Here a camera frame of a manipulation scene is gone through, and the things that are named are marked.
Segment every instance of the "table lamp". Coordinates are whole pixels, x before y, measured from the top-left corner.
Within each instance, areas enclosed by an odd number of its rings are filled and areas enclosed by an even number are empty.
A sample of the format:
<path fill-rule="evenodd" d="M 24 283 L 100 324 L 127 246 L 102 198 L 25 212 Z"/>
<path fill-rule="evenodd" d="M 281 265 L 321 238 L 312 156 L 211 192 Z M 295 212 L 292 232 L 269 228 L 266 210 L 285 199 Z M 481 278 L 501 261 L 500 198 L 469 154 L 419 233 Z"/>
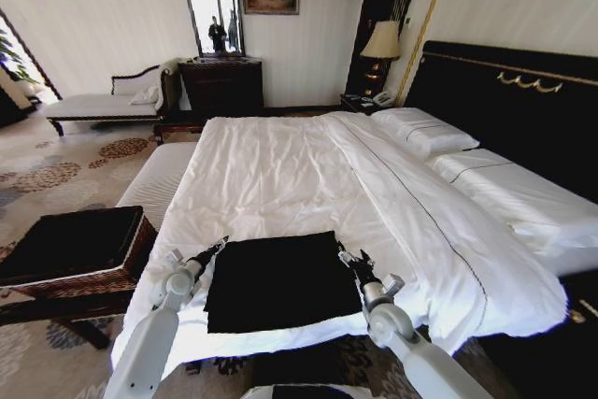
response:
<path fill-rule="evenodd" d="M 374 33 L 362 50 L 361 55 L 366 58 L 376 59 L 365 74 L 366 83 L 364 93 L 368 97 L 373 97 L 382 91 L 389 72 L 388 61 L 396 59 L 401 55 L 399 50 L 399 22 L 377 22 L 376 27 L 374 27 Z"/>

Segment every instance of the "dark wood panel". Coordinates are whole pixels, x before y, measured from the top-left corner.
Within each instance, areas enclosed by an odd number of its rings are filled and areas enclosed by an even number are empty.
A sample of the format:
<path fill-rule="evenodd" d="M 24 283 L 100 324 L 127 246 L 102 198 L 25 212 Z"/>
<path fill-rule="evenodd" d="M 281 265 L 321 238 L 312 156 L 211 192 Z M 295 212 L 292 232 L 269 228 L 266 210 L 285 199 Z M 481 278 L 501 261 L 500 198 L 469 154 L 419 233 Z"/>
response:
<path fill-rule="evenodd" d="M 520 76 L 516 82 L 504 80 Z M 540 79 L 541 93 L 525 86 Z M 480 147 L 598 202 L 593 163 L 598 58 L 428 41 L 406 107 L 466 131 Z"/>
<path fill-rule="evenodd" d="M 263 108 L 260 60 L 205 58 L 179 68 L 196 116 L 245 116 Z"/>
<path fill-rule="evenodd" d="M 582 303 L 598 305 L 597 281 L 596 270 L 561 279 L 576 315 L 571 312 L 547 333 L 528 338 L 478 338 L 522 397 L 588 397 L 594 388 L 591 360 L 598 348 L 598 317 Z"/>
<path fill-rule="evenodd" d="M 35 299 L 0 307 L 0 326 L 40 320 L 87 320 L 124 313 L 133 290 L 72 298 Z"/>

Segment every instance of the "white wall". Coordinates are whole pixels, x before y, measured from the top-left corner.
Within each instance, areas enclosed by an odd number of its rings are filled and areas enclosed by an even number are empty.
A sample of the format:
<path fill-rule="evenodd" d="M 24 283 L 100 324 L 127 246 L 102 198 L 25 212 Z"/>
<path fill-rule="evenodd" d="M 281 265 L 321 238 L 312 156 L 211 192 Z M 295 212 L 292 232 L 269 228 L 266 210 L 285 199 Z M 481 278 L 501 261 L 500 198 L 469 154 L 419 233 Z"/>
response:
<path fill-rule="evenodd" d="M 300 0 L 298 16 L 244 16 L 271 106 L 332 104 L 344 91 L 363 0 Z M 62 96 L 197 54 L 186 0 L 0 0 Z"/>
<path fill-rule="evenodd" d="M 429 5 L 430 0 L 411 3 L 407 16 L 412 15 L 418 26 L 406 36 L 410 48 L 393 68 L 389 86 L 398 86 L 405 73 Z M 597 33 L 598 0 L 438 0 L 424 42 L 436 39 L 598 56 Z"/>

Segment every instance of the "black headboard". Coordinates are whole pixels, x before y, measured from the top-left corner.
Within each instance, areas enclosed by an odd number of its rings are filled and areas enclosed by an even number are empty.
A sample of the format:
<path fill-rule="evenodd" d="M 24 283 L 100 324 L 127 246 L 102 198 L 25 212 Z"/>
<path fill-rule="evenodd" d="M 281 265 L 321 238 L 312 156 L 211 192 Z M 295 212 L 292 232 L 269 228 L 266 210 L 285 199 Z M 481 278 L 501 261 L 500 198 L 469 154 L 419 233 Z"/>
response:
<path fill-rule="evenodd" d="M 428 41 L 405 106 L 598 203 L 598 58 Z"/>

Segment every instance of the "gold trim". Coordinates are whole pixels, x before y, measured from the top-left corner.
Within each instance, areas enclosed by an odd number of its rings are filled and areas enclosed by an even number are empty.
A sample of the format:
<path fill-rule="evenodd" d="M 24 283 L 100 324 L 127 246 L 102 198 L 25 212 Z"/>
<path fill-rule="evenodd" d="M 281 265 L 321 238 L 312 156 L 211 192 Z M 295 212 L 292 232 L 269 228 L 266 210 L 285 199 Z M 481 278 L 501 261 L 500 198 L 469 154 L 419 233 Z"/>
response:
<path fill-rule="evenodd" d="M 405 86 L 407 85 L 407 80 L 409 78 L 409 74 L 411 73 L 411 68 L 413 67 L 413 64 L 415 63 L 415 59 L 418 56 L 418 52 L 420 51 L 421 41 L 423 41 L 423 36 L 425 35 L 426 30 L 428 29 L 428 23 L 430 22 L 430 19 L 432 18 L 432 13 L 434 12 L 434 8 L 436 7 L 436 1 L 437 0 L 432 0 L 432 2 L 430 2 L 430 6 L 428 7 L 428 12 L 426 13 L 426 17 L 423 20 L 423 25 L 420 28 L 420 35 L 418 36 L 418 40 L 415 44 L 415 47 L 413 48 L 413 51 L 411 52 L 411 57 L 409 58 L 409 64 L 407 65 L 407 69 L 406 69 L 405 73 L 403 74 L 403 80 L 401 81 L 401 87 L 399 88 L 399 93 L 396 94 L 396 98 L 394 99 L 394 103 L 396 105 L 399 105 L 401 103 L 401 95 L 403 94 L 403 91 L 405 90 Z"/>
<path fill-rule="evenodd" d="M 448 60 L 461 61 L 463 63 L 479 64 L 479 65 L 485 65 L 487 67 L 496 67 L 497 69 L 511 70 L 514 72 L 523 72 L 524 74 L 537 75 L 539 77 L 555 78 L 555 79 L 560 79 L 562 81 L 571 81 L 573 83 L 581 83 L 581 84 L 588 84 L 590 86 L 598 86 L 598 80 L 595 80 L 595 79 L 571 77 L 569 75 L 555 74 L 553 72 L 543 72 L 541 70 L 526 69 L 525 67 L 517 67 L 515 65 L 488 63 L 486 61 L 471 60 L 469 58 L 462 58 L 460 56 L 451 56 L 451 55 L 445 55 L 443 53 L 435 53 L 433 51 L 425 51 L 423 54 L 437 56 L 439 58 L 446 58 Z"/>
<path fill-rule="evenodd" d="M 503 84 L 515 83 L 522 89 L 535 88 L 539 93 L 557 93 L 562 88 L 562 82 L 551 88 L 545 88 L 542 86 L 542 79 L 540 78 L 538 78 L 536 81 L 532 81 L 531 83 L 524 83 L 523 81 L 521 81 L 521 75 L 517 75 L 512 79 L 506 79 L 505 72 L 503 71 L 501 71 L 501 73 L 498 74 L 498 77 L 496 77 L 496 79 L 498 79 Z"/>
<path fill-rule="evenodd" d="M 569 316 L 571 317 L 571 321 L 577 324 L 583 324 L 586 322 L 586 317 L 584 317 L 581 313 L 576 310 L 569 310 Z"/>
<path fill-rule="evenodd" d="M 579 303 L 580 303 L 581 305 L 583 305 L 585 308 L 587 308 L 587 309 L 590 311 L 590 313 L 591 313 L 591 314 L 592 314 L 594 317 L 597 317 L 597 318 L 598 318 L 598 310 L 596 310 L 594 307 L 592 307 L 592 306 L 591 306 L 591 305 L 588 303 L 588 301 L 586 301 L 585 299 L 580 299 L 580 300 L 579 300 Z"/>

